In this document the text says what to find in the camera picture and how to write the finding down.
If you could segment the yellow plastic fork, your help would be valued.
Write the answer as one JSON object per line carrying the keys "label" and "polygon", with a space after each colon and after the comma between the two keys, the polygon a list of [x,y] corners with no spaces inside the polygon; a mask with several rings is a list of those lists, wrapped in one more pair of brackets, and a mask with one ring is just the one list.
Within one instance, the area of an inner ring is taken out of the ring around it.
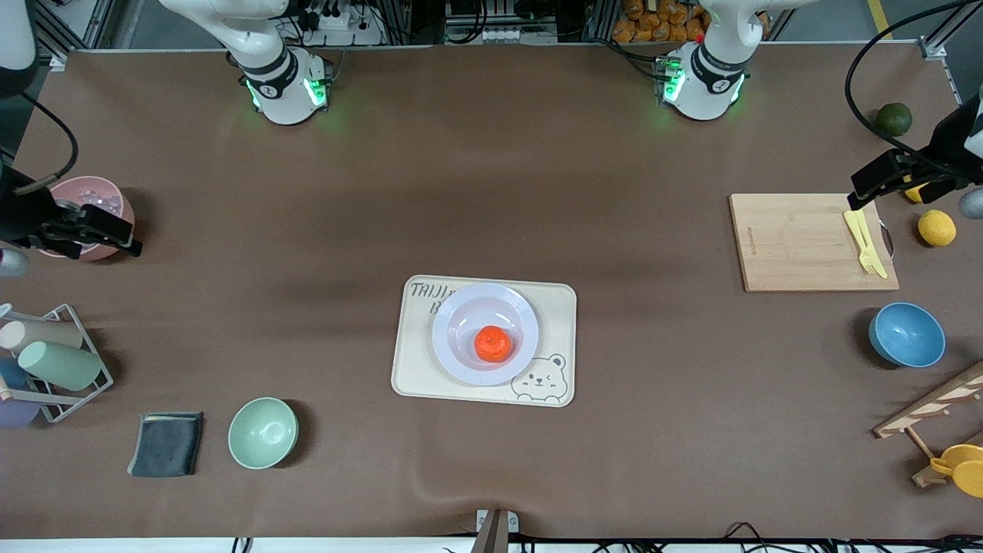
{"label": "yellow plastic fork", "polygon": [[862,228],[860,227],[859,221],[857,221],[856,213],[854,213],[852,210],[847,210],[843,211],[842,216],[845,218],[847,227],[849,228],[851,235],[853,235],[853,239],[856,242],[858,248],[858,262],[863,267],[864,271],[867,272],[867,274],[878,274],[878,276],[880,276],[880,272],[875,266],[871,255],[868,241],[865,238]]}

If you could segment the beige cup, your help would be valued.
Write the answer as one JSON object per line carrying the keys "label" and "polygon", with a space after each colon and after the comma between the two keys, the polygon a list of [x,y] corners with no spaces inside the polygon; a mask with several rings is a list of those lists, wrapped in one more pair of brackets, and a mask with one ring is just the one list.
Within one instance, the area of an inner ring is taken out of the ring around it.
{"label": "beige cup", "polygon": [[49,320],[13,320],[0,328],[0,349],[18,355],[28,344],[49,342],[80,349],[84,337],[73,323]]}

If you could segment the yellow plastic knife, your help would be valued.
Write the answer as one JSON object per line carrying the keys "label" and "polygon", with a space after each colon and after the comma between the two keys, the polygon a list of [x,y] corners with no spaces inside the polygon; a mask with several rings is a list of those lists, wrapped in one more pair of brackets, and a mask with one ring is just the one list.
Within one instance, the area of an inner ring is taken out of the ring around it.
{"label": "yellow plastic knife", "polygon": [[863,210],[854,210],[851,211],[851,214],[853,214],[854,220],[856,220],[861,236],[864,240],[864,246],[859,255],[860,263],[862,263],[864,269],[867,270],[868,273],[877,273],[881,279],[888,279],[887,270],[882,265],[880,256],[875,251],[873,237],[869,230]]}

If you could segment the orange fruit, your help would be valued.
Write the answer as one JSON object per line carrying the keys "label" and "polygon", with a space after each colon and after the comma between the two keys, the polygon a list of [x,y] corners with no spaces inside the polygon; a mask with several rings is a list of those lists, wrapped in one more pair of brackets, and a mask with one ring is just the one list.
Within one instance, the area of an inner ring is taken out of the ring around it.
{"label": "orange fruit", "polygon": [[473,340],[474,351],[482,362],[499,364],[509,360],[513,350],[513,340],[507,330],[500,326],[484,326]]}

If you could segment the lavender round plate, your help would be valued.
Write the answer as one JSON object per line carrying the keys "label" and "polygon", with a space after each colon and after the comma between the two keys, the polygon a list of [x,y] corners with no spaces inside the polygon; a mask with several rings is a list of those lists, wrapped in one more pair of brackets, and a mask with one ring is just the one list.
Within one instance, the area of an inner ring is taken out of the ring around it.
{"label": "lavender round plate", "polygon": [[[480,353],[485,329],[505,353]],[[509,286],[481,281],[454,291],[440,304],[432,324],[433,352],[446,372],[473,386],[499,386],[512,381],[530,364],[538,348],[540,323],[534,308]]]}

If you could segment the pile of orange toys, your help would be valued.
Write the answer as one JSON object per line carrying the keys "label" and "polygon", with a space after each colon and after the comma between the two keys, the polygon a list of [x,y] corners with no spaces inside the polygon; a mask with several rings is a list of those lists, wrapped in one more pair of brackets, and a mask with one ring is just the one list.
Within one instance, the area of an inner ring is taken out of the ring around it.
{"label": "pile of orange toys", "polygon": [[712,24],[698,0],[621,0],[611,39],[629,42],[702,41]]}

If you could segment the wooden peg drying rack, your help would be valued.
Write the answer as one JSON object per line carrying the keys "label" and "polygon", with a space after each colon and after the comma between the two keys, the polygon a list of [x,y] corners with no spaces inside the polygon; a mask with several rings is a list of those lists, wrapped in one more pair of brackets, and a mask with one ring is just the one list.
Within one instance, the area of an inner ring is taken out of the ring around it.
{"label": "wooden peg drying rack", "polygon": [[[980,402],[980,400],[983,400],[983,361],[972,365],[945,384],[937,386],[934,391],[927,393],[926,396],[916,400],[912,405],[899,410],[894,416],[874,427],[872,434],[877,439],[887,439],[898,435],[907,436],[928,459],[933,459],[937,455],[934,455],[931,449],[927,447],[924,440],[914,430],[914,426],[930,418],[948,416],[952,406],[967,402]],[[963,444],[983,449],[983,430]],[[938,472],[931,463],[925,465],[923,469],[912,476],[912,482],[919,488],[945,485],[949,479],[951,479],[949,475]]]}

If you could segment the dark grey folded cloth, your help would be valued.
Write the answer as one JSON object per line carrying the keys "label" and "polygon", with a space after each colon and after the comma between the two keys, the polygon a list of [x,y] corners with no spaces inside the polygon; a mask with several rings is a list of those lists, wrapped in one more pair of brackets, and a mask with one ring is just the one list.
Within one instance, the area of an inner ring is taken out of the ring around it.
{"label": "dark grey folded cloth", "polygon": [[193,475],[203,429],[202,412],[141,414],[137,444],[127,474],[137,478]]}

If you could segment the yellow cup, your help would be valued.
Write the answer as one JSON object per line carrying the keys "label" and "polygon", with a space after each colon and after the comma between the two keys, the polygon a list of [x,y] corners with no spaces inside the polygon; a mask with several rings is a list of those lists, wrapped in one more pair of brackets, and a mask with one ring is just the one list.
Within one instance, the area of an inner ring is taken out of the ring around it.
{"label": "yellow cup", "polygon": [[951,477],[961,492],[983,499],[983,447],[952,445],[930,461],[935,472]]}

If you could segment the white power strip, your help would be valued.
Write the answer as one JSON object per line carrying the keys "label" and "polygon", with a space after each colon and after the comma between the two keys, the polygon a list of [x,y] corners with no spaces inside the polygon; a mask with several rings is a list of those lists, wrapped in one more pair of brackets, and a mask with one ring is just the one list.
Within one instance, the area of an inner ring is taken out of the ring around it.
{"label": "white power strip", "polygon": [[317,47],[389,44],[378,9],[366,0],[298,0],[297,27],[305,45]]}

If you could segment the aluminium frame corner profile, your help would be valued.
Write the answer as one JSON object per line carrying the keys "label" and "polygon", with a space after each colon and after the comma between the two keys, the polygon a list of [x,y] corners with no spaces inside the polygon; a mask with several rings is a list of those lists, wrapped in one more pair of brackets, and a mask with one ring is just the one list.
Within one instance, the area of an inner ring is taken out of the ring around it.
{"label": "aluminium frame corner profile", "polygon": [[952,77],[952,71],[949,70],[947,62],[947,49],[945,49],[947,41],[947,38],[941,38],[941,36],[937,36],[937,38],[930,38],[930,36],[921,35],[917,41],[917,45],[919,46],[923,59],[926,61],[938,61],[941,63],[945,77],[948,79],[949,87],[954,95],[956,104],[962,105],[963,100],[961,97],[961,92],[959,92],[958,87],[956,87],[954,77]]}

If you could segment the brown table mat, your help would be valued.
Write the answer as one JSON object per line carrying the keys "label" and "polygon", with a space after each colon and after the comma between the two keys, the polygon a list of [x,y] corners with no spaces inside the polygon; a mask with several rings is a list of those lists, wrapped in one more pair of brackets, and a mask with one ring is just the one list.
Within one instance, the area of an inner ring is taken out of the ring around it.
{"label": "brown table mat", "polygon": [[[222,53],[74,53],[40,101],[74,174],[131,199],[143,255],[32,253],[0,302],[74,305],[115,385],[66,420],[0,432],[0,536],[446,535],[480,508],[559,538],[940,538],[983,501],[916,489],[917,452],[871,429],[983,359],[983,224],[914,239],[895,293],[744,293],[728,197],[847,194],[884,147],[843,98],[856,45],[771,43],[712,122],[661,108],[601,47],[354,51],[329,111],[268,123]],[[416,274],[551,281],[577,295],[565,407],[391,389]],[[871,319],[906,302],[945,354],[896,366]],[[288,403],[290,455],[226,438]],[[127,474],[141,416],[202,412],[193,475]]]}

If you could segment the dark green avocado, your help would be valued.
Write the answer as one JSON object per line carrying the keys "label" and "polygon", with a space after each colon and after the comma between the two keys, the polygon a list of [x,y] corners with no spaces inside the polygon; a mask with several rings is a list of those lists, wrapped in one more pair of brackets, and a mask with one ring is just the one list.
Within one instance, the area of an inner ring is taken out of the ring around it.
{"label": "dark green avocado", "polygon": [[912,110],[906,104],[884,104],[875,113],[874,124],[888,136],[901,137],[912,128]]}

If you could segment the blue bowl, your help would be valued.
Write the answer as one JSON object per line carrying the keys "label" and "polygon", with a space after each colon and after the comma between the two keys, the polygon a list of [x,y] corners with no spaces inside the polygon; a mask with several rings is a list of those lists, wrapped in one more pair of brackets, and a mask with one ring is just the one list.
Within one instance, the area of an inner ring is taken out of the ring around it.
{"label": "blue bowl", "polygon": [[947,349],[943,326],[913,303],[885,305],[871,319],[868,336],[875,352],[896,366],[927,368]]}

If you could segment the mint green bowl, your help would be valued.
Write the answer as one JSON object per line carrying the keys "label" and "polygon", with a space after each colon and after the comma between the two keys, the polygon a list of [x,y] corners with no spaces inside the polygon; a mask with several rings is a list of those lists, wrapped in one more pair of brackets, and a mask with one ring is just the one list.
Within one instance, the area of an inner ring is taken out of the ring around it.
{"label": "mint green bowl", "polygon": [[235,414],[226,443],[232,458],[242,468],[269,469],[291,454],[298,433],[298,418],[287,402],[256,398]]}

